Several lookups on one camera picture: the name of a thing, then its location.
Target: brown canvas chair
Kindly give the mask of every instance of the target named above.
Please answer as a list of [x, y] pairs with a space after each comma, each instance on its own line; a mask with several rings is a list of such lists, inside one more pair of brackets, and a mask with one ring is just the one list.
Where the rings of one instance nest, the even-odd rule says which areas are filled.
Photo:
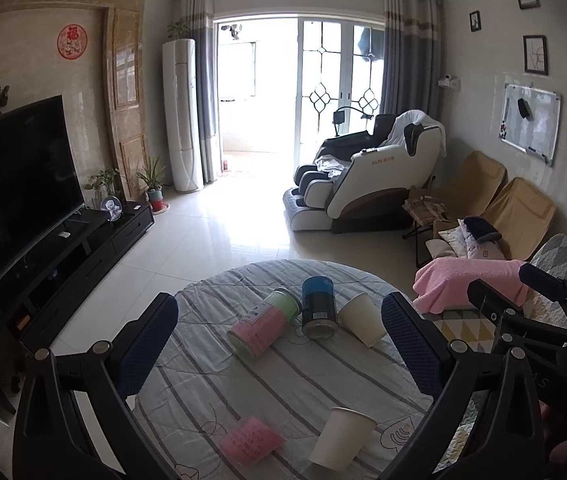
[[436, 189], [410, 190], [409, 198], [424, 195], [441, 200], [449, 218], [481, 215], [495, 197], [505, 178], [505, 166], [493, 158], [476, 151], [470, 153], [457, 174]]
[[[557, 205], [550, 198], [518, 176], [481, 216], [503, 235], [499, 245], [508, 260], [527, 260], [543, 241], [556, 211]], [[456, 225], [457, 222], [435, 222], [435, 236]]]

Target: gray curtain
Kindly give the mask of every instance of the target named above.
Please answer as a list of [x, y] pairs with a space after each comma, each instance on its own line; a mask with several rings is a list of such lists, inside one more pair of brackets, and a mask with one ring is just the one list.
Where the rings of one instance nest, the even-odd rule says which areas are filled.
[[442, 4], [386, 0], [382, 114], [423, 110], [439, 119]]
[[203, 179], [214, 182], [221, 173], [218, 136], [217, 45], [213, 0], [181, 0], [182, 18], [196, 41], [197, 113]]

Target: television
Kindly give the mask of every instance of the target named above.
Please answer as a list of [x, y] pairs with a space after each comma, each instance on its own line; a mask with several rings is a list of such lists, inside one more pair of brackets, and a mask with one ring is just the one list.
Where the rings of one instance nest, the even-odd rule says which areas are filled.
[[0, 115], [0, 279], [83, 203], [62, 97]]

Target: can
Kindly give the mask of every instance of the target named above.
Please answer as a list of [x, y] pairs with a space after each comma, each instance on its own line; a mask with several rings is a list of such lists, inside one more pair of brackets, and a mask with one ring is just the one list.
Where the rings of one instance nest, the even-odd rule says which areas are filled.
[[301, 287], [303, 333], [310, 339], [328, 339], [337, 333], [335, 284], [327, 276], [313, 276]]
[[300, 311], [299, 300], [287, 288], [279, 286], [228, 330], [228, 342], [241, 359], [257, 359]]

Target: round table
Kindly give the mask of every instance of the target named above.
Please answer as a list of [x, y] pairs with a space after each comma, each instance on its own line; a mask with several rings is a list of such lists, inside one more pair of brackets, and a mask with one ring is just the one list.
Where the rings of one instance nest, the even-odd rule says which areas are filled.
[[[155, 447], [185, 480], [375, 479], [397, 455], [432, 399], [417, 389], [385, 336], [366, 348], [340, 330], [311, 341], [297, 318], [257, 361], [232, 352], [226, 332], [276, 286], [297, 297], [310, 276], [335, 283], [337, 310], [360, 292], [381, 308], [396, 288], [330, 262], [272, 260], [227, 270], [175, 295], [179, 323], [138, 394], [135, 416]], [[334, 406], [378, 422], [345, 472], [308, 460]], [[219, 444], [245, 417], [255, 416], [286, 442], [255, 466], [226, 459]]]

